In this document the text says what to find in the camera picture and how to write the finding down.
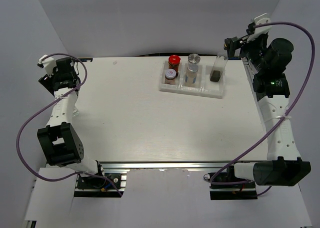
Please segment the clear bottle dark contents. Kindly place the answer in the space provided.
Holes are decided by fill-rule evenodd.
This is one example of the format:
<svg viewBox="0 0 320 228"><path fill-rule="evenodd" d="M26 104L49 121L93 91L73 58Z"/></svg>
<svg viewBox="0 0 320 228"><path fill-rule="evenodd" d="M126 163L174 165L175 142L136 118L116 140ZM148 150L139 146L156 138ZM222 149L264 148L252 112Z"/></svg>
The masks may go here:
<svg viewBox="0 0 320 228"><path fill-rule="evenodd" d="M219 82L225 70L228 59L227 46L224 44L223 50L216 55L215 62L209 76L211 82Z"/></svg>

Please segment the silver lid white shaker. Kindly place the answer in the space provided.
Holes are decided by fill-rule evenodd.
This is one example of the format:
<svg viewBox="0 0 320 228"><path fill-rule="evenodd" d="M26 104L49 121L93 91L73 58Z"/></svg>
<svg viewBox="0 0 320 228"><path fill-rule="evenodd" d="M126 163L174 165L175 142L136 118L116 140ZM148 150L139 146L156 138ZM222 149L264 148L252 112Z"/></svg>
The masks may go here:
<svg viewBox="0 0 320 228"><path fill-rule="evenodd" d="M187 58L188 64L199 64L200 60L201 57L196 53L190 54Z"/></svg>

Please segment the white three-slot organizer tray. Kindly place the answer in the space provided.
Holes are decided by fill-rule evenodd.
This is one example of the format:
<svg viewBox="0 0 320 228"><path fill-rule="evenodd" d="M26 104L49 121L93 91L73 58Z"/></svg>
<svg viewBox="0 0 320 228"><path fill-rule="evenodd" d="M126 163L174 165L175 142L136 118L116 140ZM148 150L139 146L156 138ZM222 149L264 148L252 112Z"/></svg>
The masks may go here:
<svg viewBox="0 0 320 228"><path fill-rule="evenodd" d="M180 63L178 69L179 73L177 78L175 79L175 85L169 85L165 84L164 78L165 72L169 68L168 66L169 65L167 62L163 64L160 73L159 91L217 99L223 98L225 88L225 70L219 82L211 82L209 77L212 66L208 64L200 64L195 84L192 86L187 86L185 84L185 72L188 65L186 62Z"/></svg>

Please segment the white tube bottle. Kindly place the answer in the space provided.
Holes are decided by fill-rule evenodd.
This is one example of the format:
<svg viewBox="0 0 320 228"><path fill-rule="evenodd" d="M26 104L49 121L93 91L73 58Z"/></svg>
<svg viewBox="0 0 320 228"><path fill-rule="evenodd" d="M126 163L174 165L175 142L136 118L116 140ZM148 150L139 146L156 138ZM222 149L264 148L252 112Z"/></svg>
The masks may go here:
<svg viewBox="0 0 320 228"><path fill-rule="evenodd" d="M199 67L197 64L189 64L185 73L185 83L192 86L196 83Z"/></svg>

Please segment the red lid sauce jar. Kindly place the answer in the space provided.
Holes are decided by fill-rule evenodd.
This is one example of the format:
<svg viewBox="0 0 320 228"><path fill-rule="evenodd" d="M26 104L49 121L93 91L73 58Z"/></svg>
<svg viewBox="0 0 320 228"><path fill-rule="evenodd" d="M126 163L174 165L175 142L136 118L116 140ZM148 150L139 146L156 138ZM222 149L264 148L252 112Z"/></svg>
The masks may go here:
<svg viewBox="0 0 320 228"><path fill-rule="evenodd" d="M168 68L173 69L176 72L176 76L178 76L179 66L180 66L181 58L178 55L171 55L168 58Z"/></svg>

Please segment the purple lid spice jar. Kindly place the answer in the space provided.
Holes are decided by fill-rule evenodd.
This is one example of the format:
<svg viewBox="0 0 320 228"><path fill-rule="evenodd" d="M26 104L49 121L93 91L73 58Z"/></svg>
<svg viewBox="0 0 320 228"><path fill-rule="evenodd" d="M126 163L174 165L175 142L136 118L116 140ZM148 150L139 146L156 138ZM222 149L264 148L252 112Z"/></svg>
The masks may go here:
<svg viewBox="0 0 320 228"><path fill-rule="evenodd" d="M174 69L168 69L166 70L164 74L164 83L169 85L175 85L176 83L176 76L177 73Z"/></svg>

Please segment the glass bottle gold spout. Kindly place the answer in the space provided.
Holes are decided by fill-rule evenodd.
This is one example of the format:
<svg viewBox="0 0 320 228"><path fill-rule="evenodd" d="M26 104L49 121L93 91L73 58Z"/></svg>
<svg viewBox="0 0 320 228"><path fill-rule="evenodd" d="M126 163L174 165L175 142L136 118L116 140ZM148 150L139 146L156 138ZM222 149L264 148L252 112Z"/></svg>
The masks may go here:
<svg viewBox="0 0 320 228"><path fill-rule="evenodd" d="M79 110L78 110L76 107L74 107L72 116L73 116L73 117L76 117L76 116L78 116L78 115L79 115Z"/></svg>

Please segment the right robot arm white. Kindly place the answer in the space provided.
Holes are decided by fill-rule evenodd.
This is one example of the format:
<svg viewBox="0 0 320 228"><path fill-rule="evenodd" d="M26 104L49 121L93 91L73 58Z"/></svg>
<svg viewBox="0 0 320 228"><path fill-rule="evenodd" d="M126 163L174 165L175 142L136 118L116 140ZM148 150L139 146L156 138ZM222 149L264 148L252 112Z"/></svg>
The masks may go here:
<svg viewBox="0 0 320 228"><path fill-rule="evenodd" d="M244 180L260 186L295 186L311 171L296 147L289 111L289 84L284 73L292 59L293 44L284 38L267 43L268 35L254 40L248 36L227 38L224 49L228 56L240 50L243 61L254 73L252 88L267 135L266 161L235 163L226 174L226 183L236 188Z"/></svg>

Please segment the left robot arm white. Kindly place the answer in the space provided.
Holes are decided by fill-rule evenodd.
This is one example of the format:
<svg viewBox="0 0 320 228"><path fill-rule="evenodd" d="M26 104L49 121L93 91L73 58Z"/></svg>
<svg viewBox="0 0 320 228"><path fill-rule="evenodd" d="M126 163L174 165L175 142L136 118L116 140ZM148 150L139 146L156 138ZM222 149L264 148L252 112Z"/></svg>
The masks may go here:
<svg viewBox="0 0 320 228"><path fill-rule="evenodd" d="M55 99L49 121L37 131L47 163L88 173L90 184L96 188L103 186L106 176L101 165L85 154L83 143L72 126L81 83L74 67L75 59L64 57L55 60L44 55L39 59L38 66L46 71L46 75L39 80L40 84Z"/></svg>

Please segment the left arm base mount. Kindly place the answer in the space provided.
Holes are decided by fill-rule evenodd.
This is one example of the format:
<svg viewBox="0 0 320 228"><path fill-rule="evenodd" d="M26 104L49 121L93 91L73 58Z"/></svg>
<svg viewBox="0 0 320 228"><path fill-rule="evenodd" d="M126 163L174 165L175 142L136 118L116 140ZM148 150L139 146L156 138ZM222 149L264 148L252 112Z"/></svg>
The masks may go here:
<svg viewBox="0 0 320 228"><path fill-rule="evenodd" d="M74 197L76 198L120 198L126 187L127 171L108 167L102 164L104 176L95 178L87 175L78 175L76 179Z"/></svg>

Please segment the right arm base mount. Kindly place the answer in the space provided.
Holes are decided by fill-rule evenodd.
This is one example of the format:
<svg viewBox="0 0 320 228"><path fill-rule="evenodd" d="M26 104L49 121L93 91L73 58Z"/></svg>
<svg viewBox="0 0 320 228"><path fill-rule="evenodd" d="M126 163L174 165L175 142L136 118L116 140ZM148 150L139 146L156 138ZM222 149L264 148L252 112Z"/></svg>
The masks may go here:
<svg viewBox="0 0 320 228"><path fill-rule="evenodd" d="M236 178L234 169L227 168L219 173L212 181L210 179L218 171L215 169L205 169L203 179L209 183L209 195L211 201L240 201L257 200L256 184L246 179Z"/></svg>

